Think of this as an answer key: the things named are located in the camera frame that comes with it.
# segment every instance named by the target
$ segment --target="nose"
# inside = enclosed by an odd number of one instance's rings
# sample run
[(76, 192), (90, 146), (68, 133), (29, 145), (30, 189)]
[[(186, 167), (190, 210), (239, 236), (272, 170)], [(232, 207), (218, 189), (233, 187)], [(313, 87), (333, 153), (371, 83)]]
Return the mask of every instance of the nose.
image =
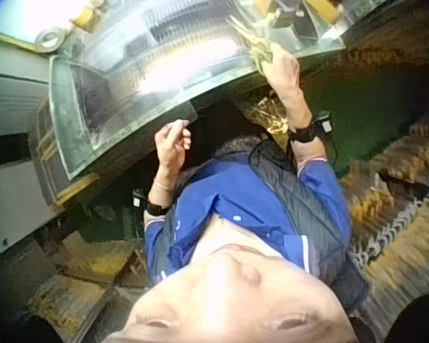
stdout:
[(237, 323), (242, 313), (249, 312), (261, 277), (254, 267), (219, 252), (210, 256), (202, 279), (199, 285), (203, 293), (203, 326), (211, 332), (220, 332), (226, 323)]
[(234, 256), (224, 252), (213, 254), (207, 265), (207, 281), (218, 287), (256, 287), (261, 282), (259, 271), (242, 264)]

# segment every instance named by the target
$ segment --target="white panel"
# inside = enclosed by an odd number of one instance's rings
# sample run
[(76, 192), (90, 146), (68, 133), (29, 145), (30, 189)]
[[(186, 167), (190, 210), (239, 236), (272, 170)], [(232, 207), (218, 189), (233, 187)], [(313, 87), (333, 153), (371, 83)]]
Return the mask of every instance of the white panel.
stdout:
[(56, 215), (43, 199), (32, 162), (0, 166), (0, 253)]
[(49, 82), (49, 59), (0, 42), (0, 74)]
[(0, 77), (0, 136), (28, 132), (47, 97), (46, 84)]

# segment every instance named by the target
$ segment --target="blue shirt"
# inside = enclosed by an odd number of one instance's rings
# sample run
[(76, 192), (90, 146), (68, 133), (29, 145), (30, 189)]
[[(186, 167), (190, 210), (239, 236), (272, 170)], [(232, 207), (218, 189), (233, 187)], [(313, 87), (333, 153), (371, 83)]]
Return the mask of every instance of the blue shirt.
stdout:
[[(300, 171), (300, 181), (314, 191), (340, 230), (343, 243), (350, 241), (350, 220), (346, 200), (335, 174), (326, 161), (309, 161)], [(213, 160), (197, 173), (177, 200), (177, 230), (167, 257), (168, 276), (187, 265), (212, 213), (250, 230), (307, 272), (309, 245), (306, 236), (296, 234), (280, 200), (239, 156), (237, 161)], [(148, 223), (145, 232), (148, 270), (155, 255), (155, 243), (162, 234), (164, 219)]]

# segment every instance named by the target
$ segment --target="eye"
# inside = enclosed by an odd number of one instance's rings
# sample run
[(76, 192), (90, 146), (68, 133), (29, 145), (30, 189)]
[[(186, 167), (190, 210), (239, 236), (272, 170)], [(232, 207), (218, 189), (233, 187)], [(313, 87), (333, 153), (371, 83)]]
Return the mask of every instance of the eye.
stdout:
[(268, 329), (273, 330), (287, 330), (306, 325), (314, 319), (315, 318), (310, 314), (290, 314), (285, 317), (276, 318), (275, 320), (266, 323), (265, 326)]
[(169, 322), (167, 322), (166, 320), (160, 320), (160, 319), (149, 320), (148, 322), (146, 322), (144, 324), (147, 325), (148, 327), (160, 327), (163, 329), (169, 329), (170, 328)]
[(305, 323), (306, 321), (302, 319), (285, 319), (282, 322), (278, 323), (276, 330), (292, 329), (293, 327), (299, 327), (301, 325), (304, 325)]

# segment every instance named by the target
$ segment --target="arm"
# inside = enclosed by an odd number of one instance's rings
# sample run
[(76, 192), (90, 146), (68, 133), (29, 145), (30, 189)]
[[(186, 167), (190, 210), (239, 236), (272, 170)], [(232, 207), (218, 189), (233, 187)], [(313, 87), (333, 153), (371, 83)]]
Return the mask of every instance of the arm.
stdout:
[[(186, 150), (191, 147), (191, 133), (186, 126), (188, 121), (176, 120), (165, 125), (154, 136), (156, 141), (159, 168), (154, 178), (148, 201), (161, 208), (170, 207), (173, 202), (173, 191), (184, 163)], [(152, 216), (144, 212), (144, 237), (146, 242), (147, 262), (153, 258), (153, 249), (162, 233), (165, 215)]]
[[(299, 62), (278, 44), (272, 43), (270, 48), (273, 53), (273, 62), (271, 64), (262, 63), (264, 74), (286, 108), (289, 129), (293, 132), (296, 129), (304, 129), (312, 121), (312, 112), (308, 108), (299, 86)], [(292, 141), (291, 147), (297, 162), (297, 169), (301, 169), (311, 159), (327, 160), (324, 145), (319, 138), (315, 138), (309, 143)]]
[[(262, 64), (264, 74), (286, 108), (291, 131), (304, 129), (312, 121), (303, 92), (299, 87), (300, 67), (297, 59), (277, 44), (271, 44), (273, 61)], [(327, 163), (324, 144), (319, 138), (308, 143), (291, 141), (300, 181), (322, 202), (336, 223), (345, 246), (351, 235), (346, 200), (334, 171)]]

